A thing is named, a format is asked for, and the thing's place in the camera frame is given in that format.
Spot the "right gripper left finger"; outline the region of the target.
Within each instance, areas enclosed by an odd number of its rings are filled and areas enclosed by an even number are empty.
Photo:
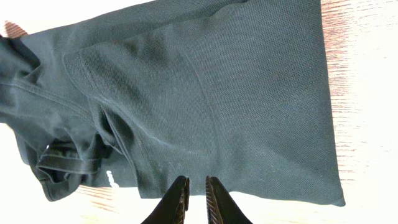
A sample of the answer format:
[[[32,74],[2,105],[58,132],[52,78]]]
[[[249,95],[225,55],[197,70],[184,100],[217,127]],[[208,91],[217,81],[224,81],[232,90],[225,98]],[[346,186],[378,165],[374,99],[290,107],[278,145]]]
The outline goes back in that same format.
[[[142,224],[184,224],[190,197],[190,179],[178,176]]]

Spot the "black t-shirt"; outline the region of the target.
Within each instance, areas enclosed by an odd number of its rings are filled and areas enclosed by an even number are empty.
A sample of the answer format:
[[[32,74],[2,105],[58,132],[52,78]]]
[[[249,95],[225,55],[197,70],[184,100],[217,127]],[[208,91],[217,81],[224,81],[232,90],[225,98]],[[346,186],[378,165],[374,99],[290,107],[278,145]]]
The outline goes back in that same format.
[[[50,201],[180,175],[345,204],[319,0],[152,1],[1,39],[1,121]]]

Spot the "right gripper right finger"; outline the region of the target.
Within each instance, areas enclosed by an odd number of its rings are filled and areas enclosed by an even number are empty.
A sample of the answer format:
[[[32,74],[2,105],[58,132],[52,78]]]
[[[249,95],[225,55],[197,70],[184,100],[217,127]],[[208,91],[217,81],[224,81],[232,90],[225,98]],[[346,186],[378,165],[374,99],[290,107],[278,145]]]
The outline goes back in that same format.
[[[206,177],[208,224],[252,224],[217,177]]]

